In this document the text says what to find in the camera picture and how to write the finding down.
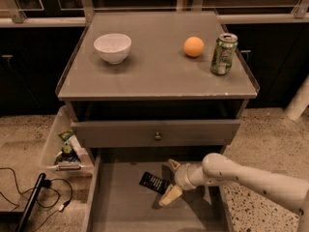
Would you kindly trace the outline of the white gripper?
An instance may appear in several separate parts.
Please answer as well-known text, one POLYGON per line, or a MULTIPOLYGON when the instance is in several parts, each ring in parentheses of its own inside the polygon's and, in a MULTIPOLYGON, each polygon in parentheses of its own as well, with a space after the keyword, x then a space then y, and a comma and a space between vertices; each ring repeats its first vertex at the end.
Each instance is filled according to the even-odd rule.
POLYGON ((159 200, 161 207, 169 205, 183 194, 183 190, 195 189, 188 177, 189 163, 180 164, 174 159, 169 159, 171 169, 175 171, 174 179, 176 186, 170 185, 159 200))

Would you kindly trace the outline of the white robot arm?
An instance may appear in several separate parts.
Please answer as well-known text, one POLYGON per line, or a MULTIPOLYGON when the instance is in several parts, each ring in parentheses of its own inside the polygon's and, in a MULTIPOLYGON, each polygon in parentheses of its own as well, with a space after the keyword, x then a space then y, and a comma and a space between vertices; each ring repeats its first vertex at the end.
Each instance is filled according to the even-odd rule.
POLYGON ((180 164, 169 159, 175 173, 159 201, 167 206, 184 191, 200 186, 221 186, 228 181, 238 183, 281 207, 299 215, 297 232, 309 232, 309 181, 237 164, 221 154, 211 153, 196 163, 180 164))

